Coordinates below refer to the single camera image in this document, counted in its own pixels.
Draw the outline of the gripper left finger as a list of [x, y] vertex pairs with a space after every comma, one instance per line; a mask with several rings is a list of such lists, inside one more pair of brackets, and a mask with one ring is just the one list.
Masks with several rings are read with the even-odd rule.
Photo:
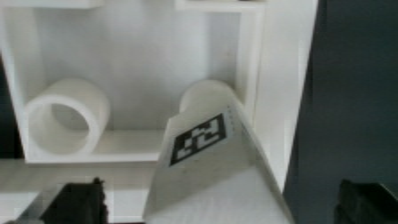
[[108, 224], [103, 180], [68, 183], [39, 220], [44, 224]]

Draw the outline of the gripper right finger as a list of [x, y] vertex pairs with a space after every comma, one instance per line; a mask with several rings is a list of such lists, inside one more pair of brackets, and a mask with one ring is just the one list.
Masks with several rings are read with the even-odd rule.
[[334, 224], [398, 224], [398, 184], [341, 181]]

